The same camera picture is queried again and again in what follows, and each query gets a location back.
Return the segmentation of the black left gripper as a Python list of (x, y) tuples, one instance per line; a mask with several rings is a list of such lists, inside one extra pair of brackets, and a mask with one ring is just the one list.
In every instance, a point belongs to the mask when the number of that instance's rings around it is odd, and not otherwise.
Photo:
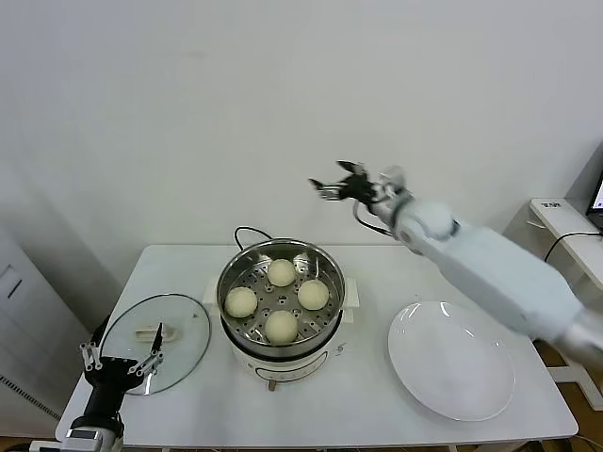
[(158, 324), (149, 355), (141, 362), (125, 358), (100, 359), (99, 346), (104, 337), (109, 318), (94, 330), (88, 342), (79, 346), (85, 379), (92, 387), (90, 398), (82, 418), (91, 425), (92, 421), (108, 423), (116, 421), (125, 394), (142, 384), (142, 376), (155, 370), (163, 360), (161, 352), (163, 323)]

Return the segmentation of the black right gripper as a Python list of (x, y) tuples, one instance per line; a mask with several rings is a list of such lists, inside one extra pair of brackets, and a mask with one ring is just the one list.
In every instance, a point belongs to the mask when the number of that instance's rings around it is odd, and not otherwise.
[(347, 160), (337, 160), (336, 164), (352, 174), (344, 178), (341, 183), (325, 184), (316, 179), (309, 178), (308, 182), (313, 186), (318, 195), (322, 199), (354, 199), (360, 203), (373, 203), (376, 190), (374, 184), (368, 178), (364, 165)]

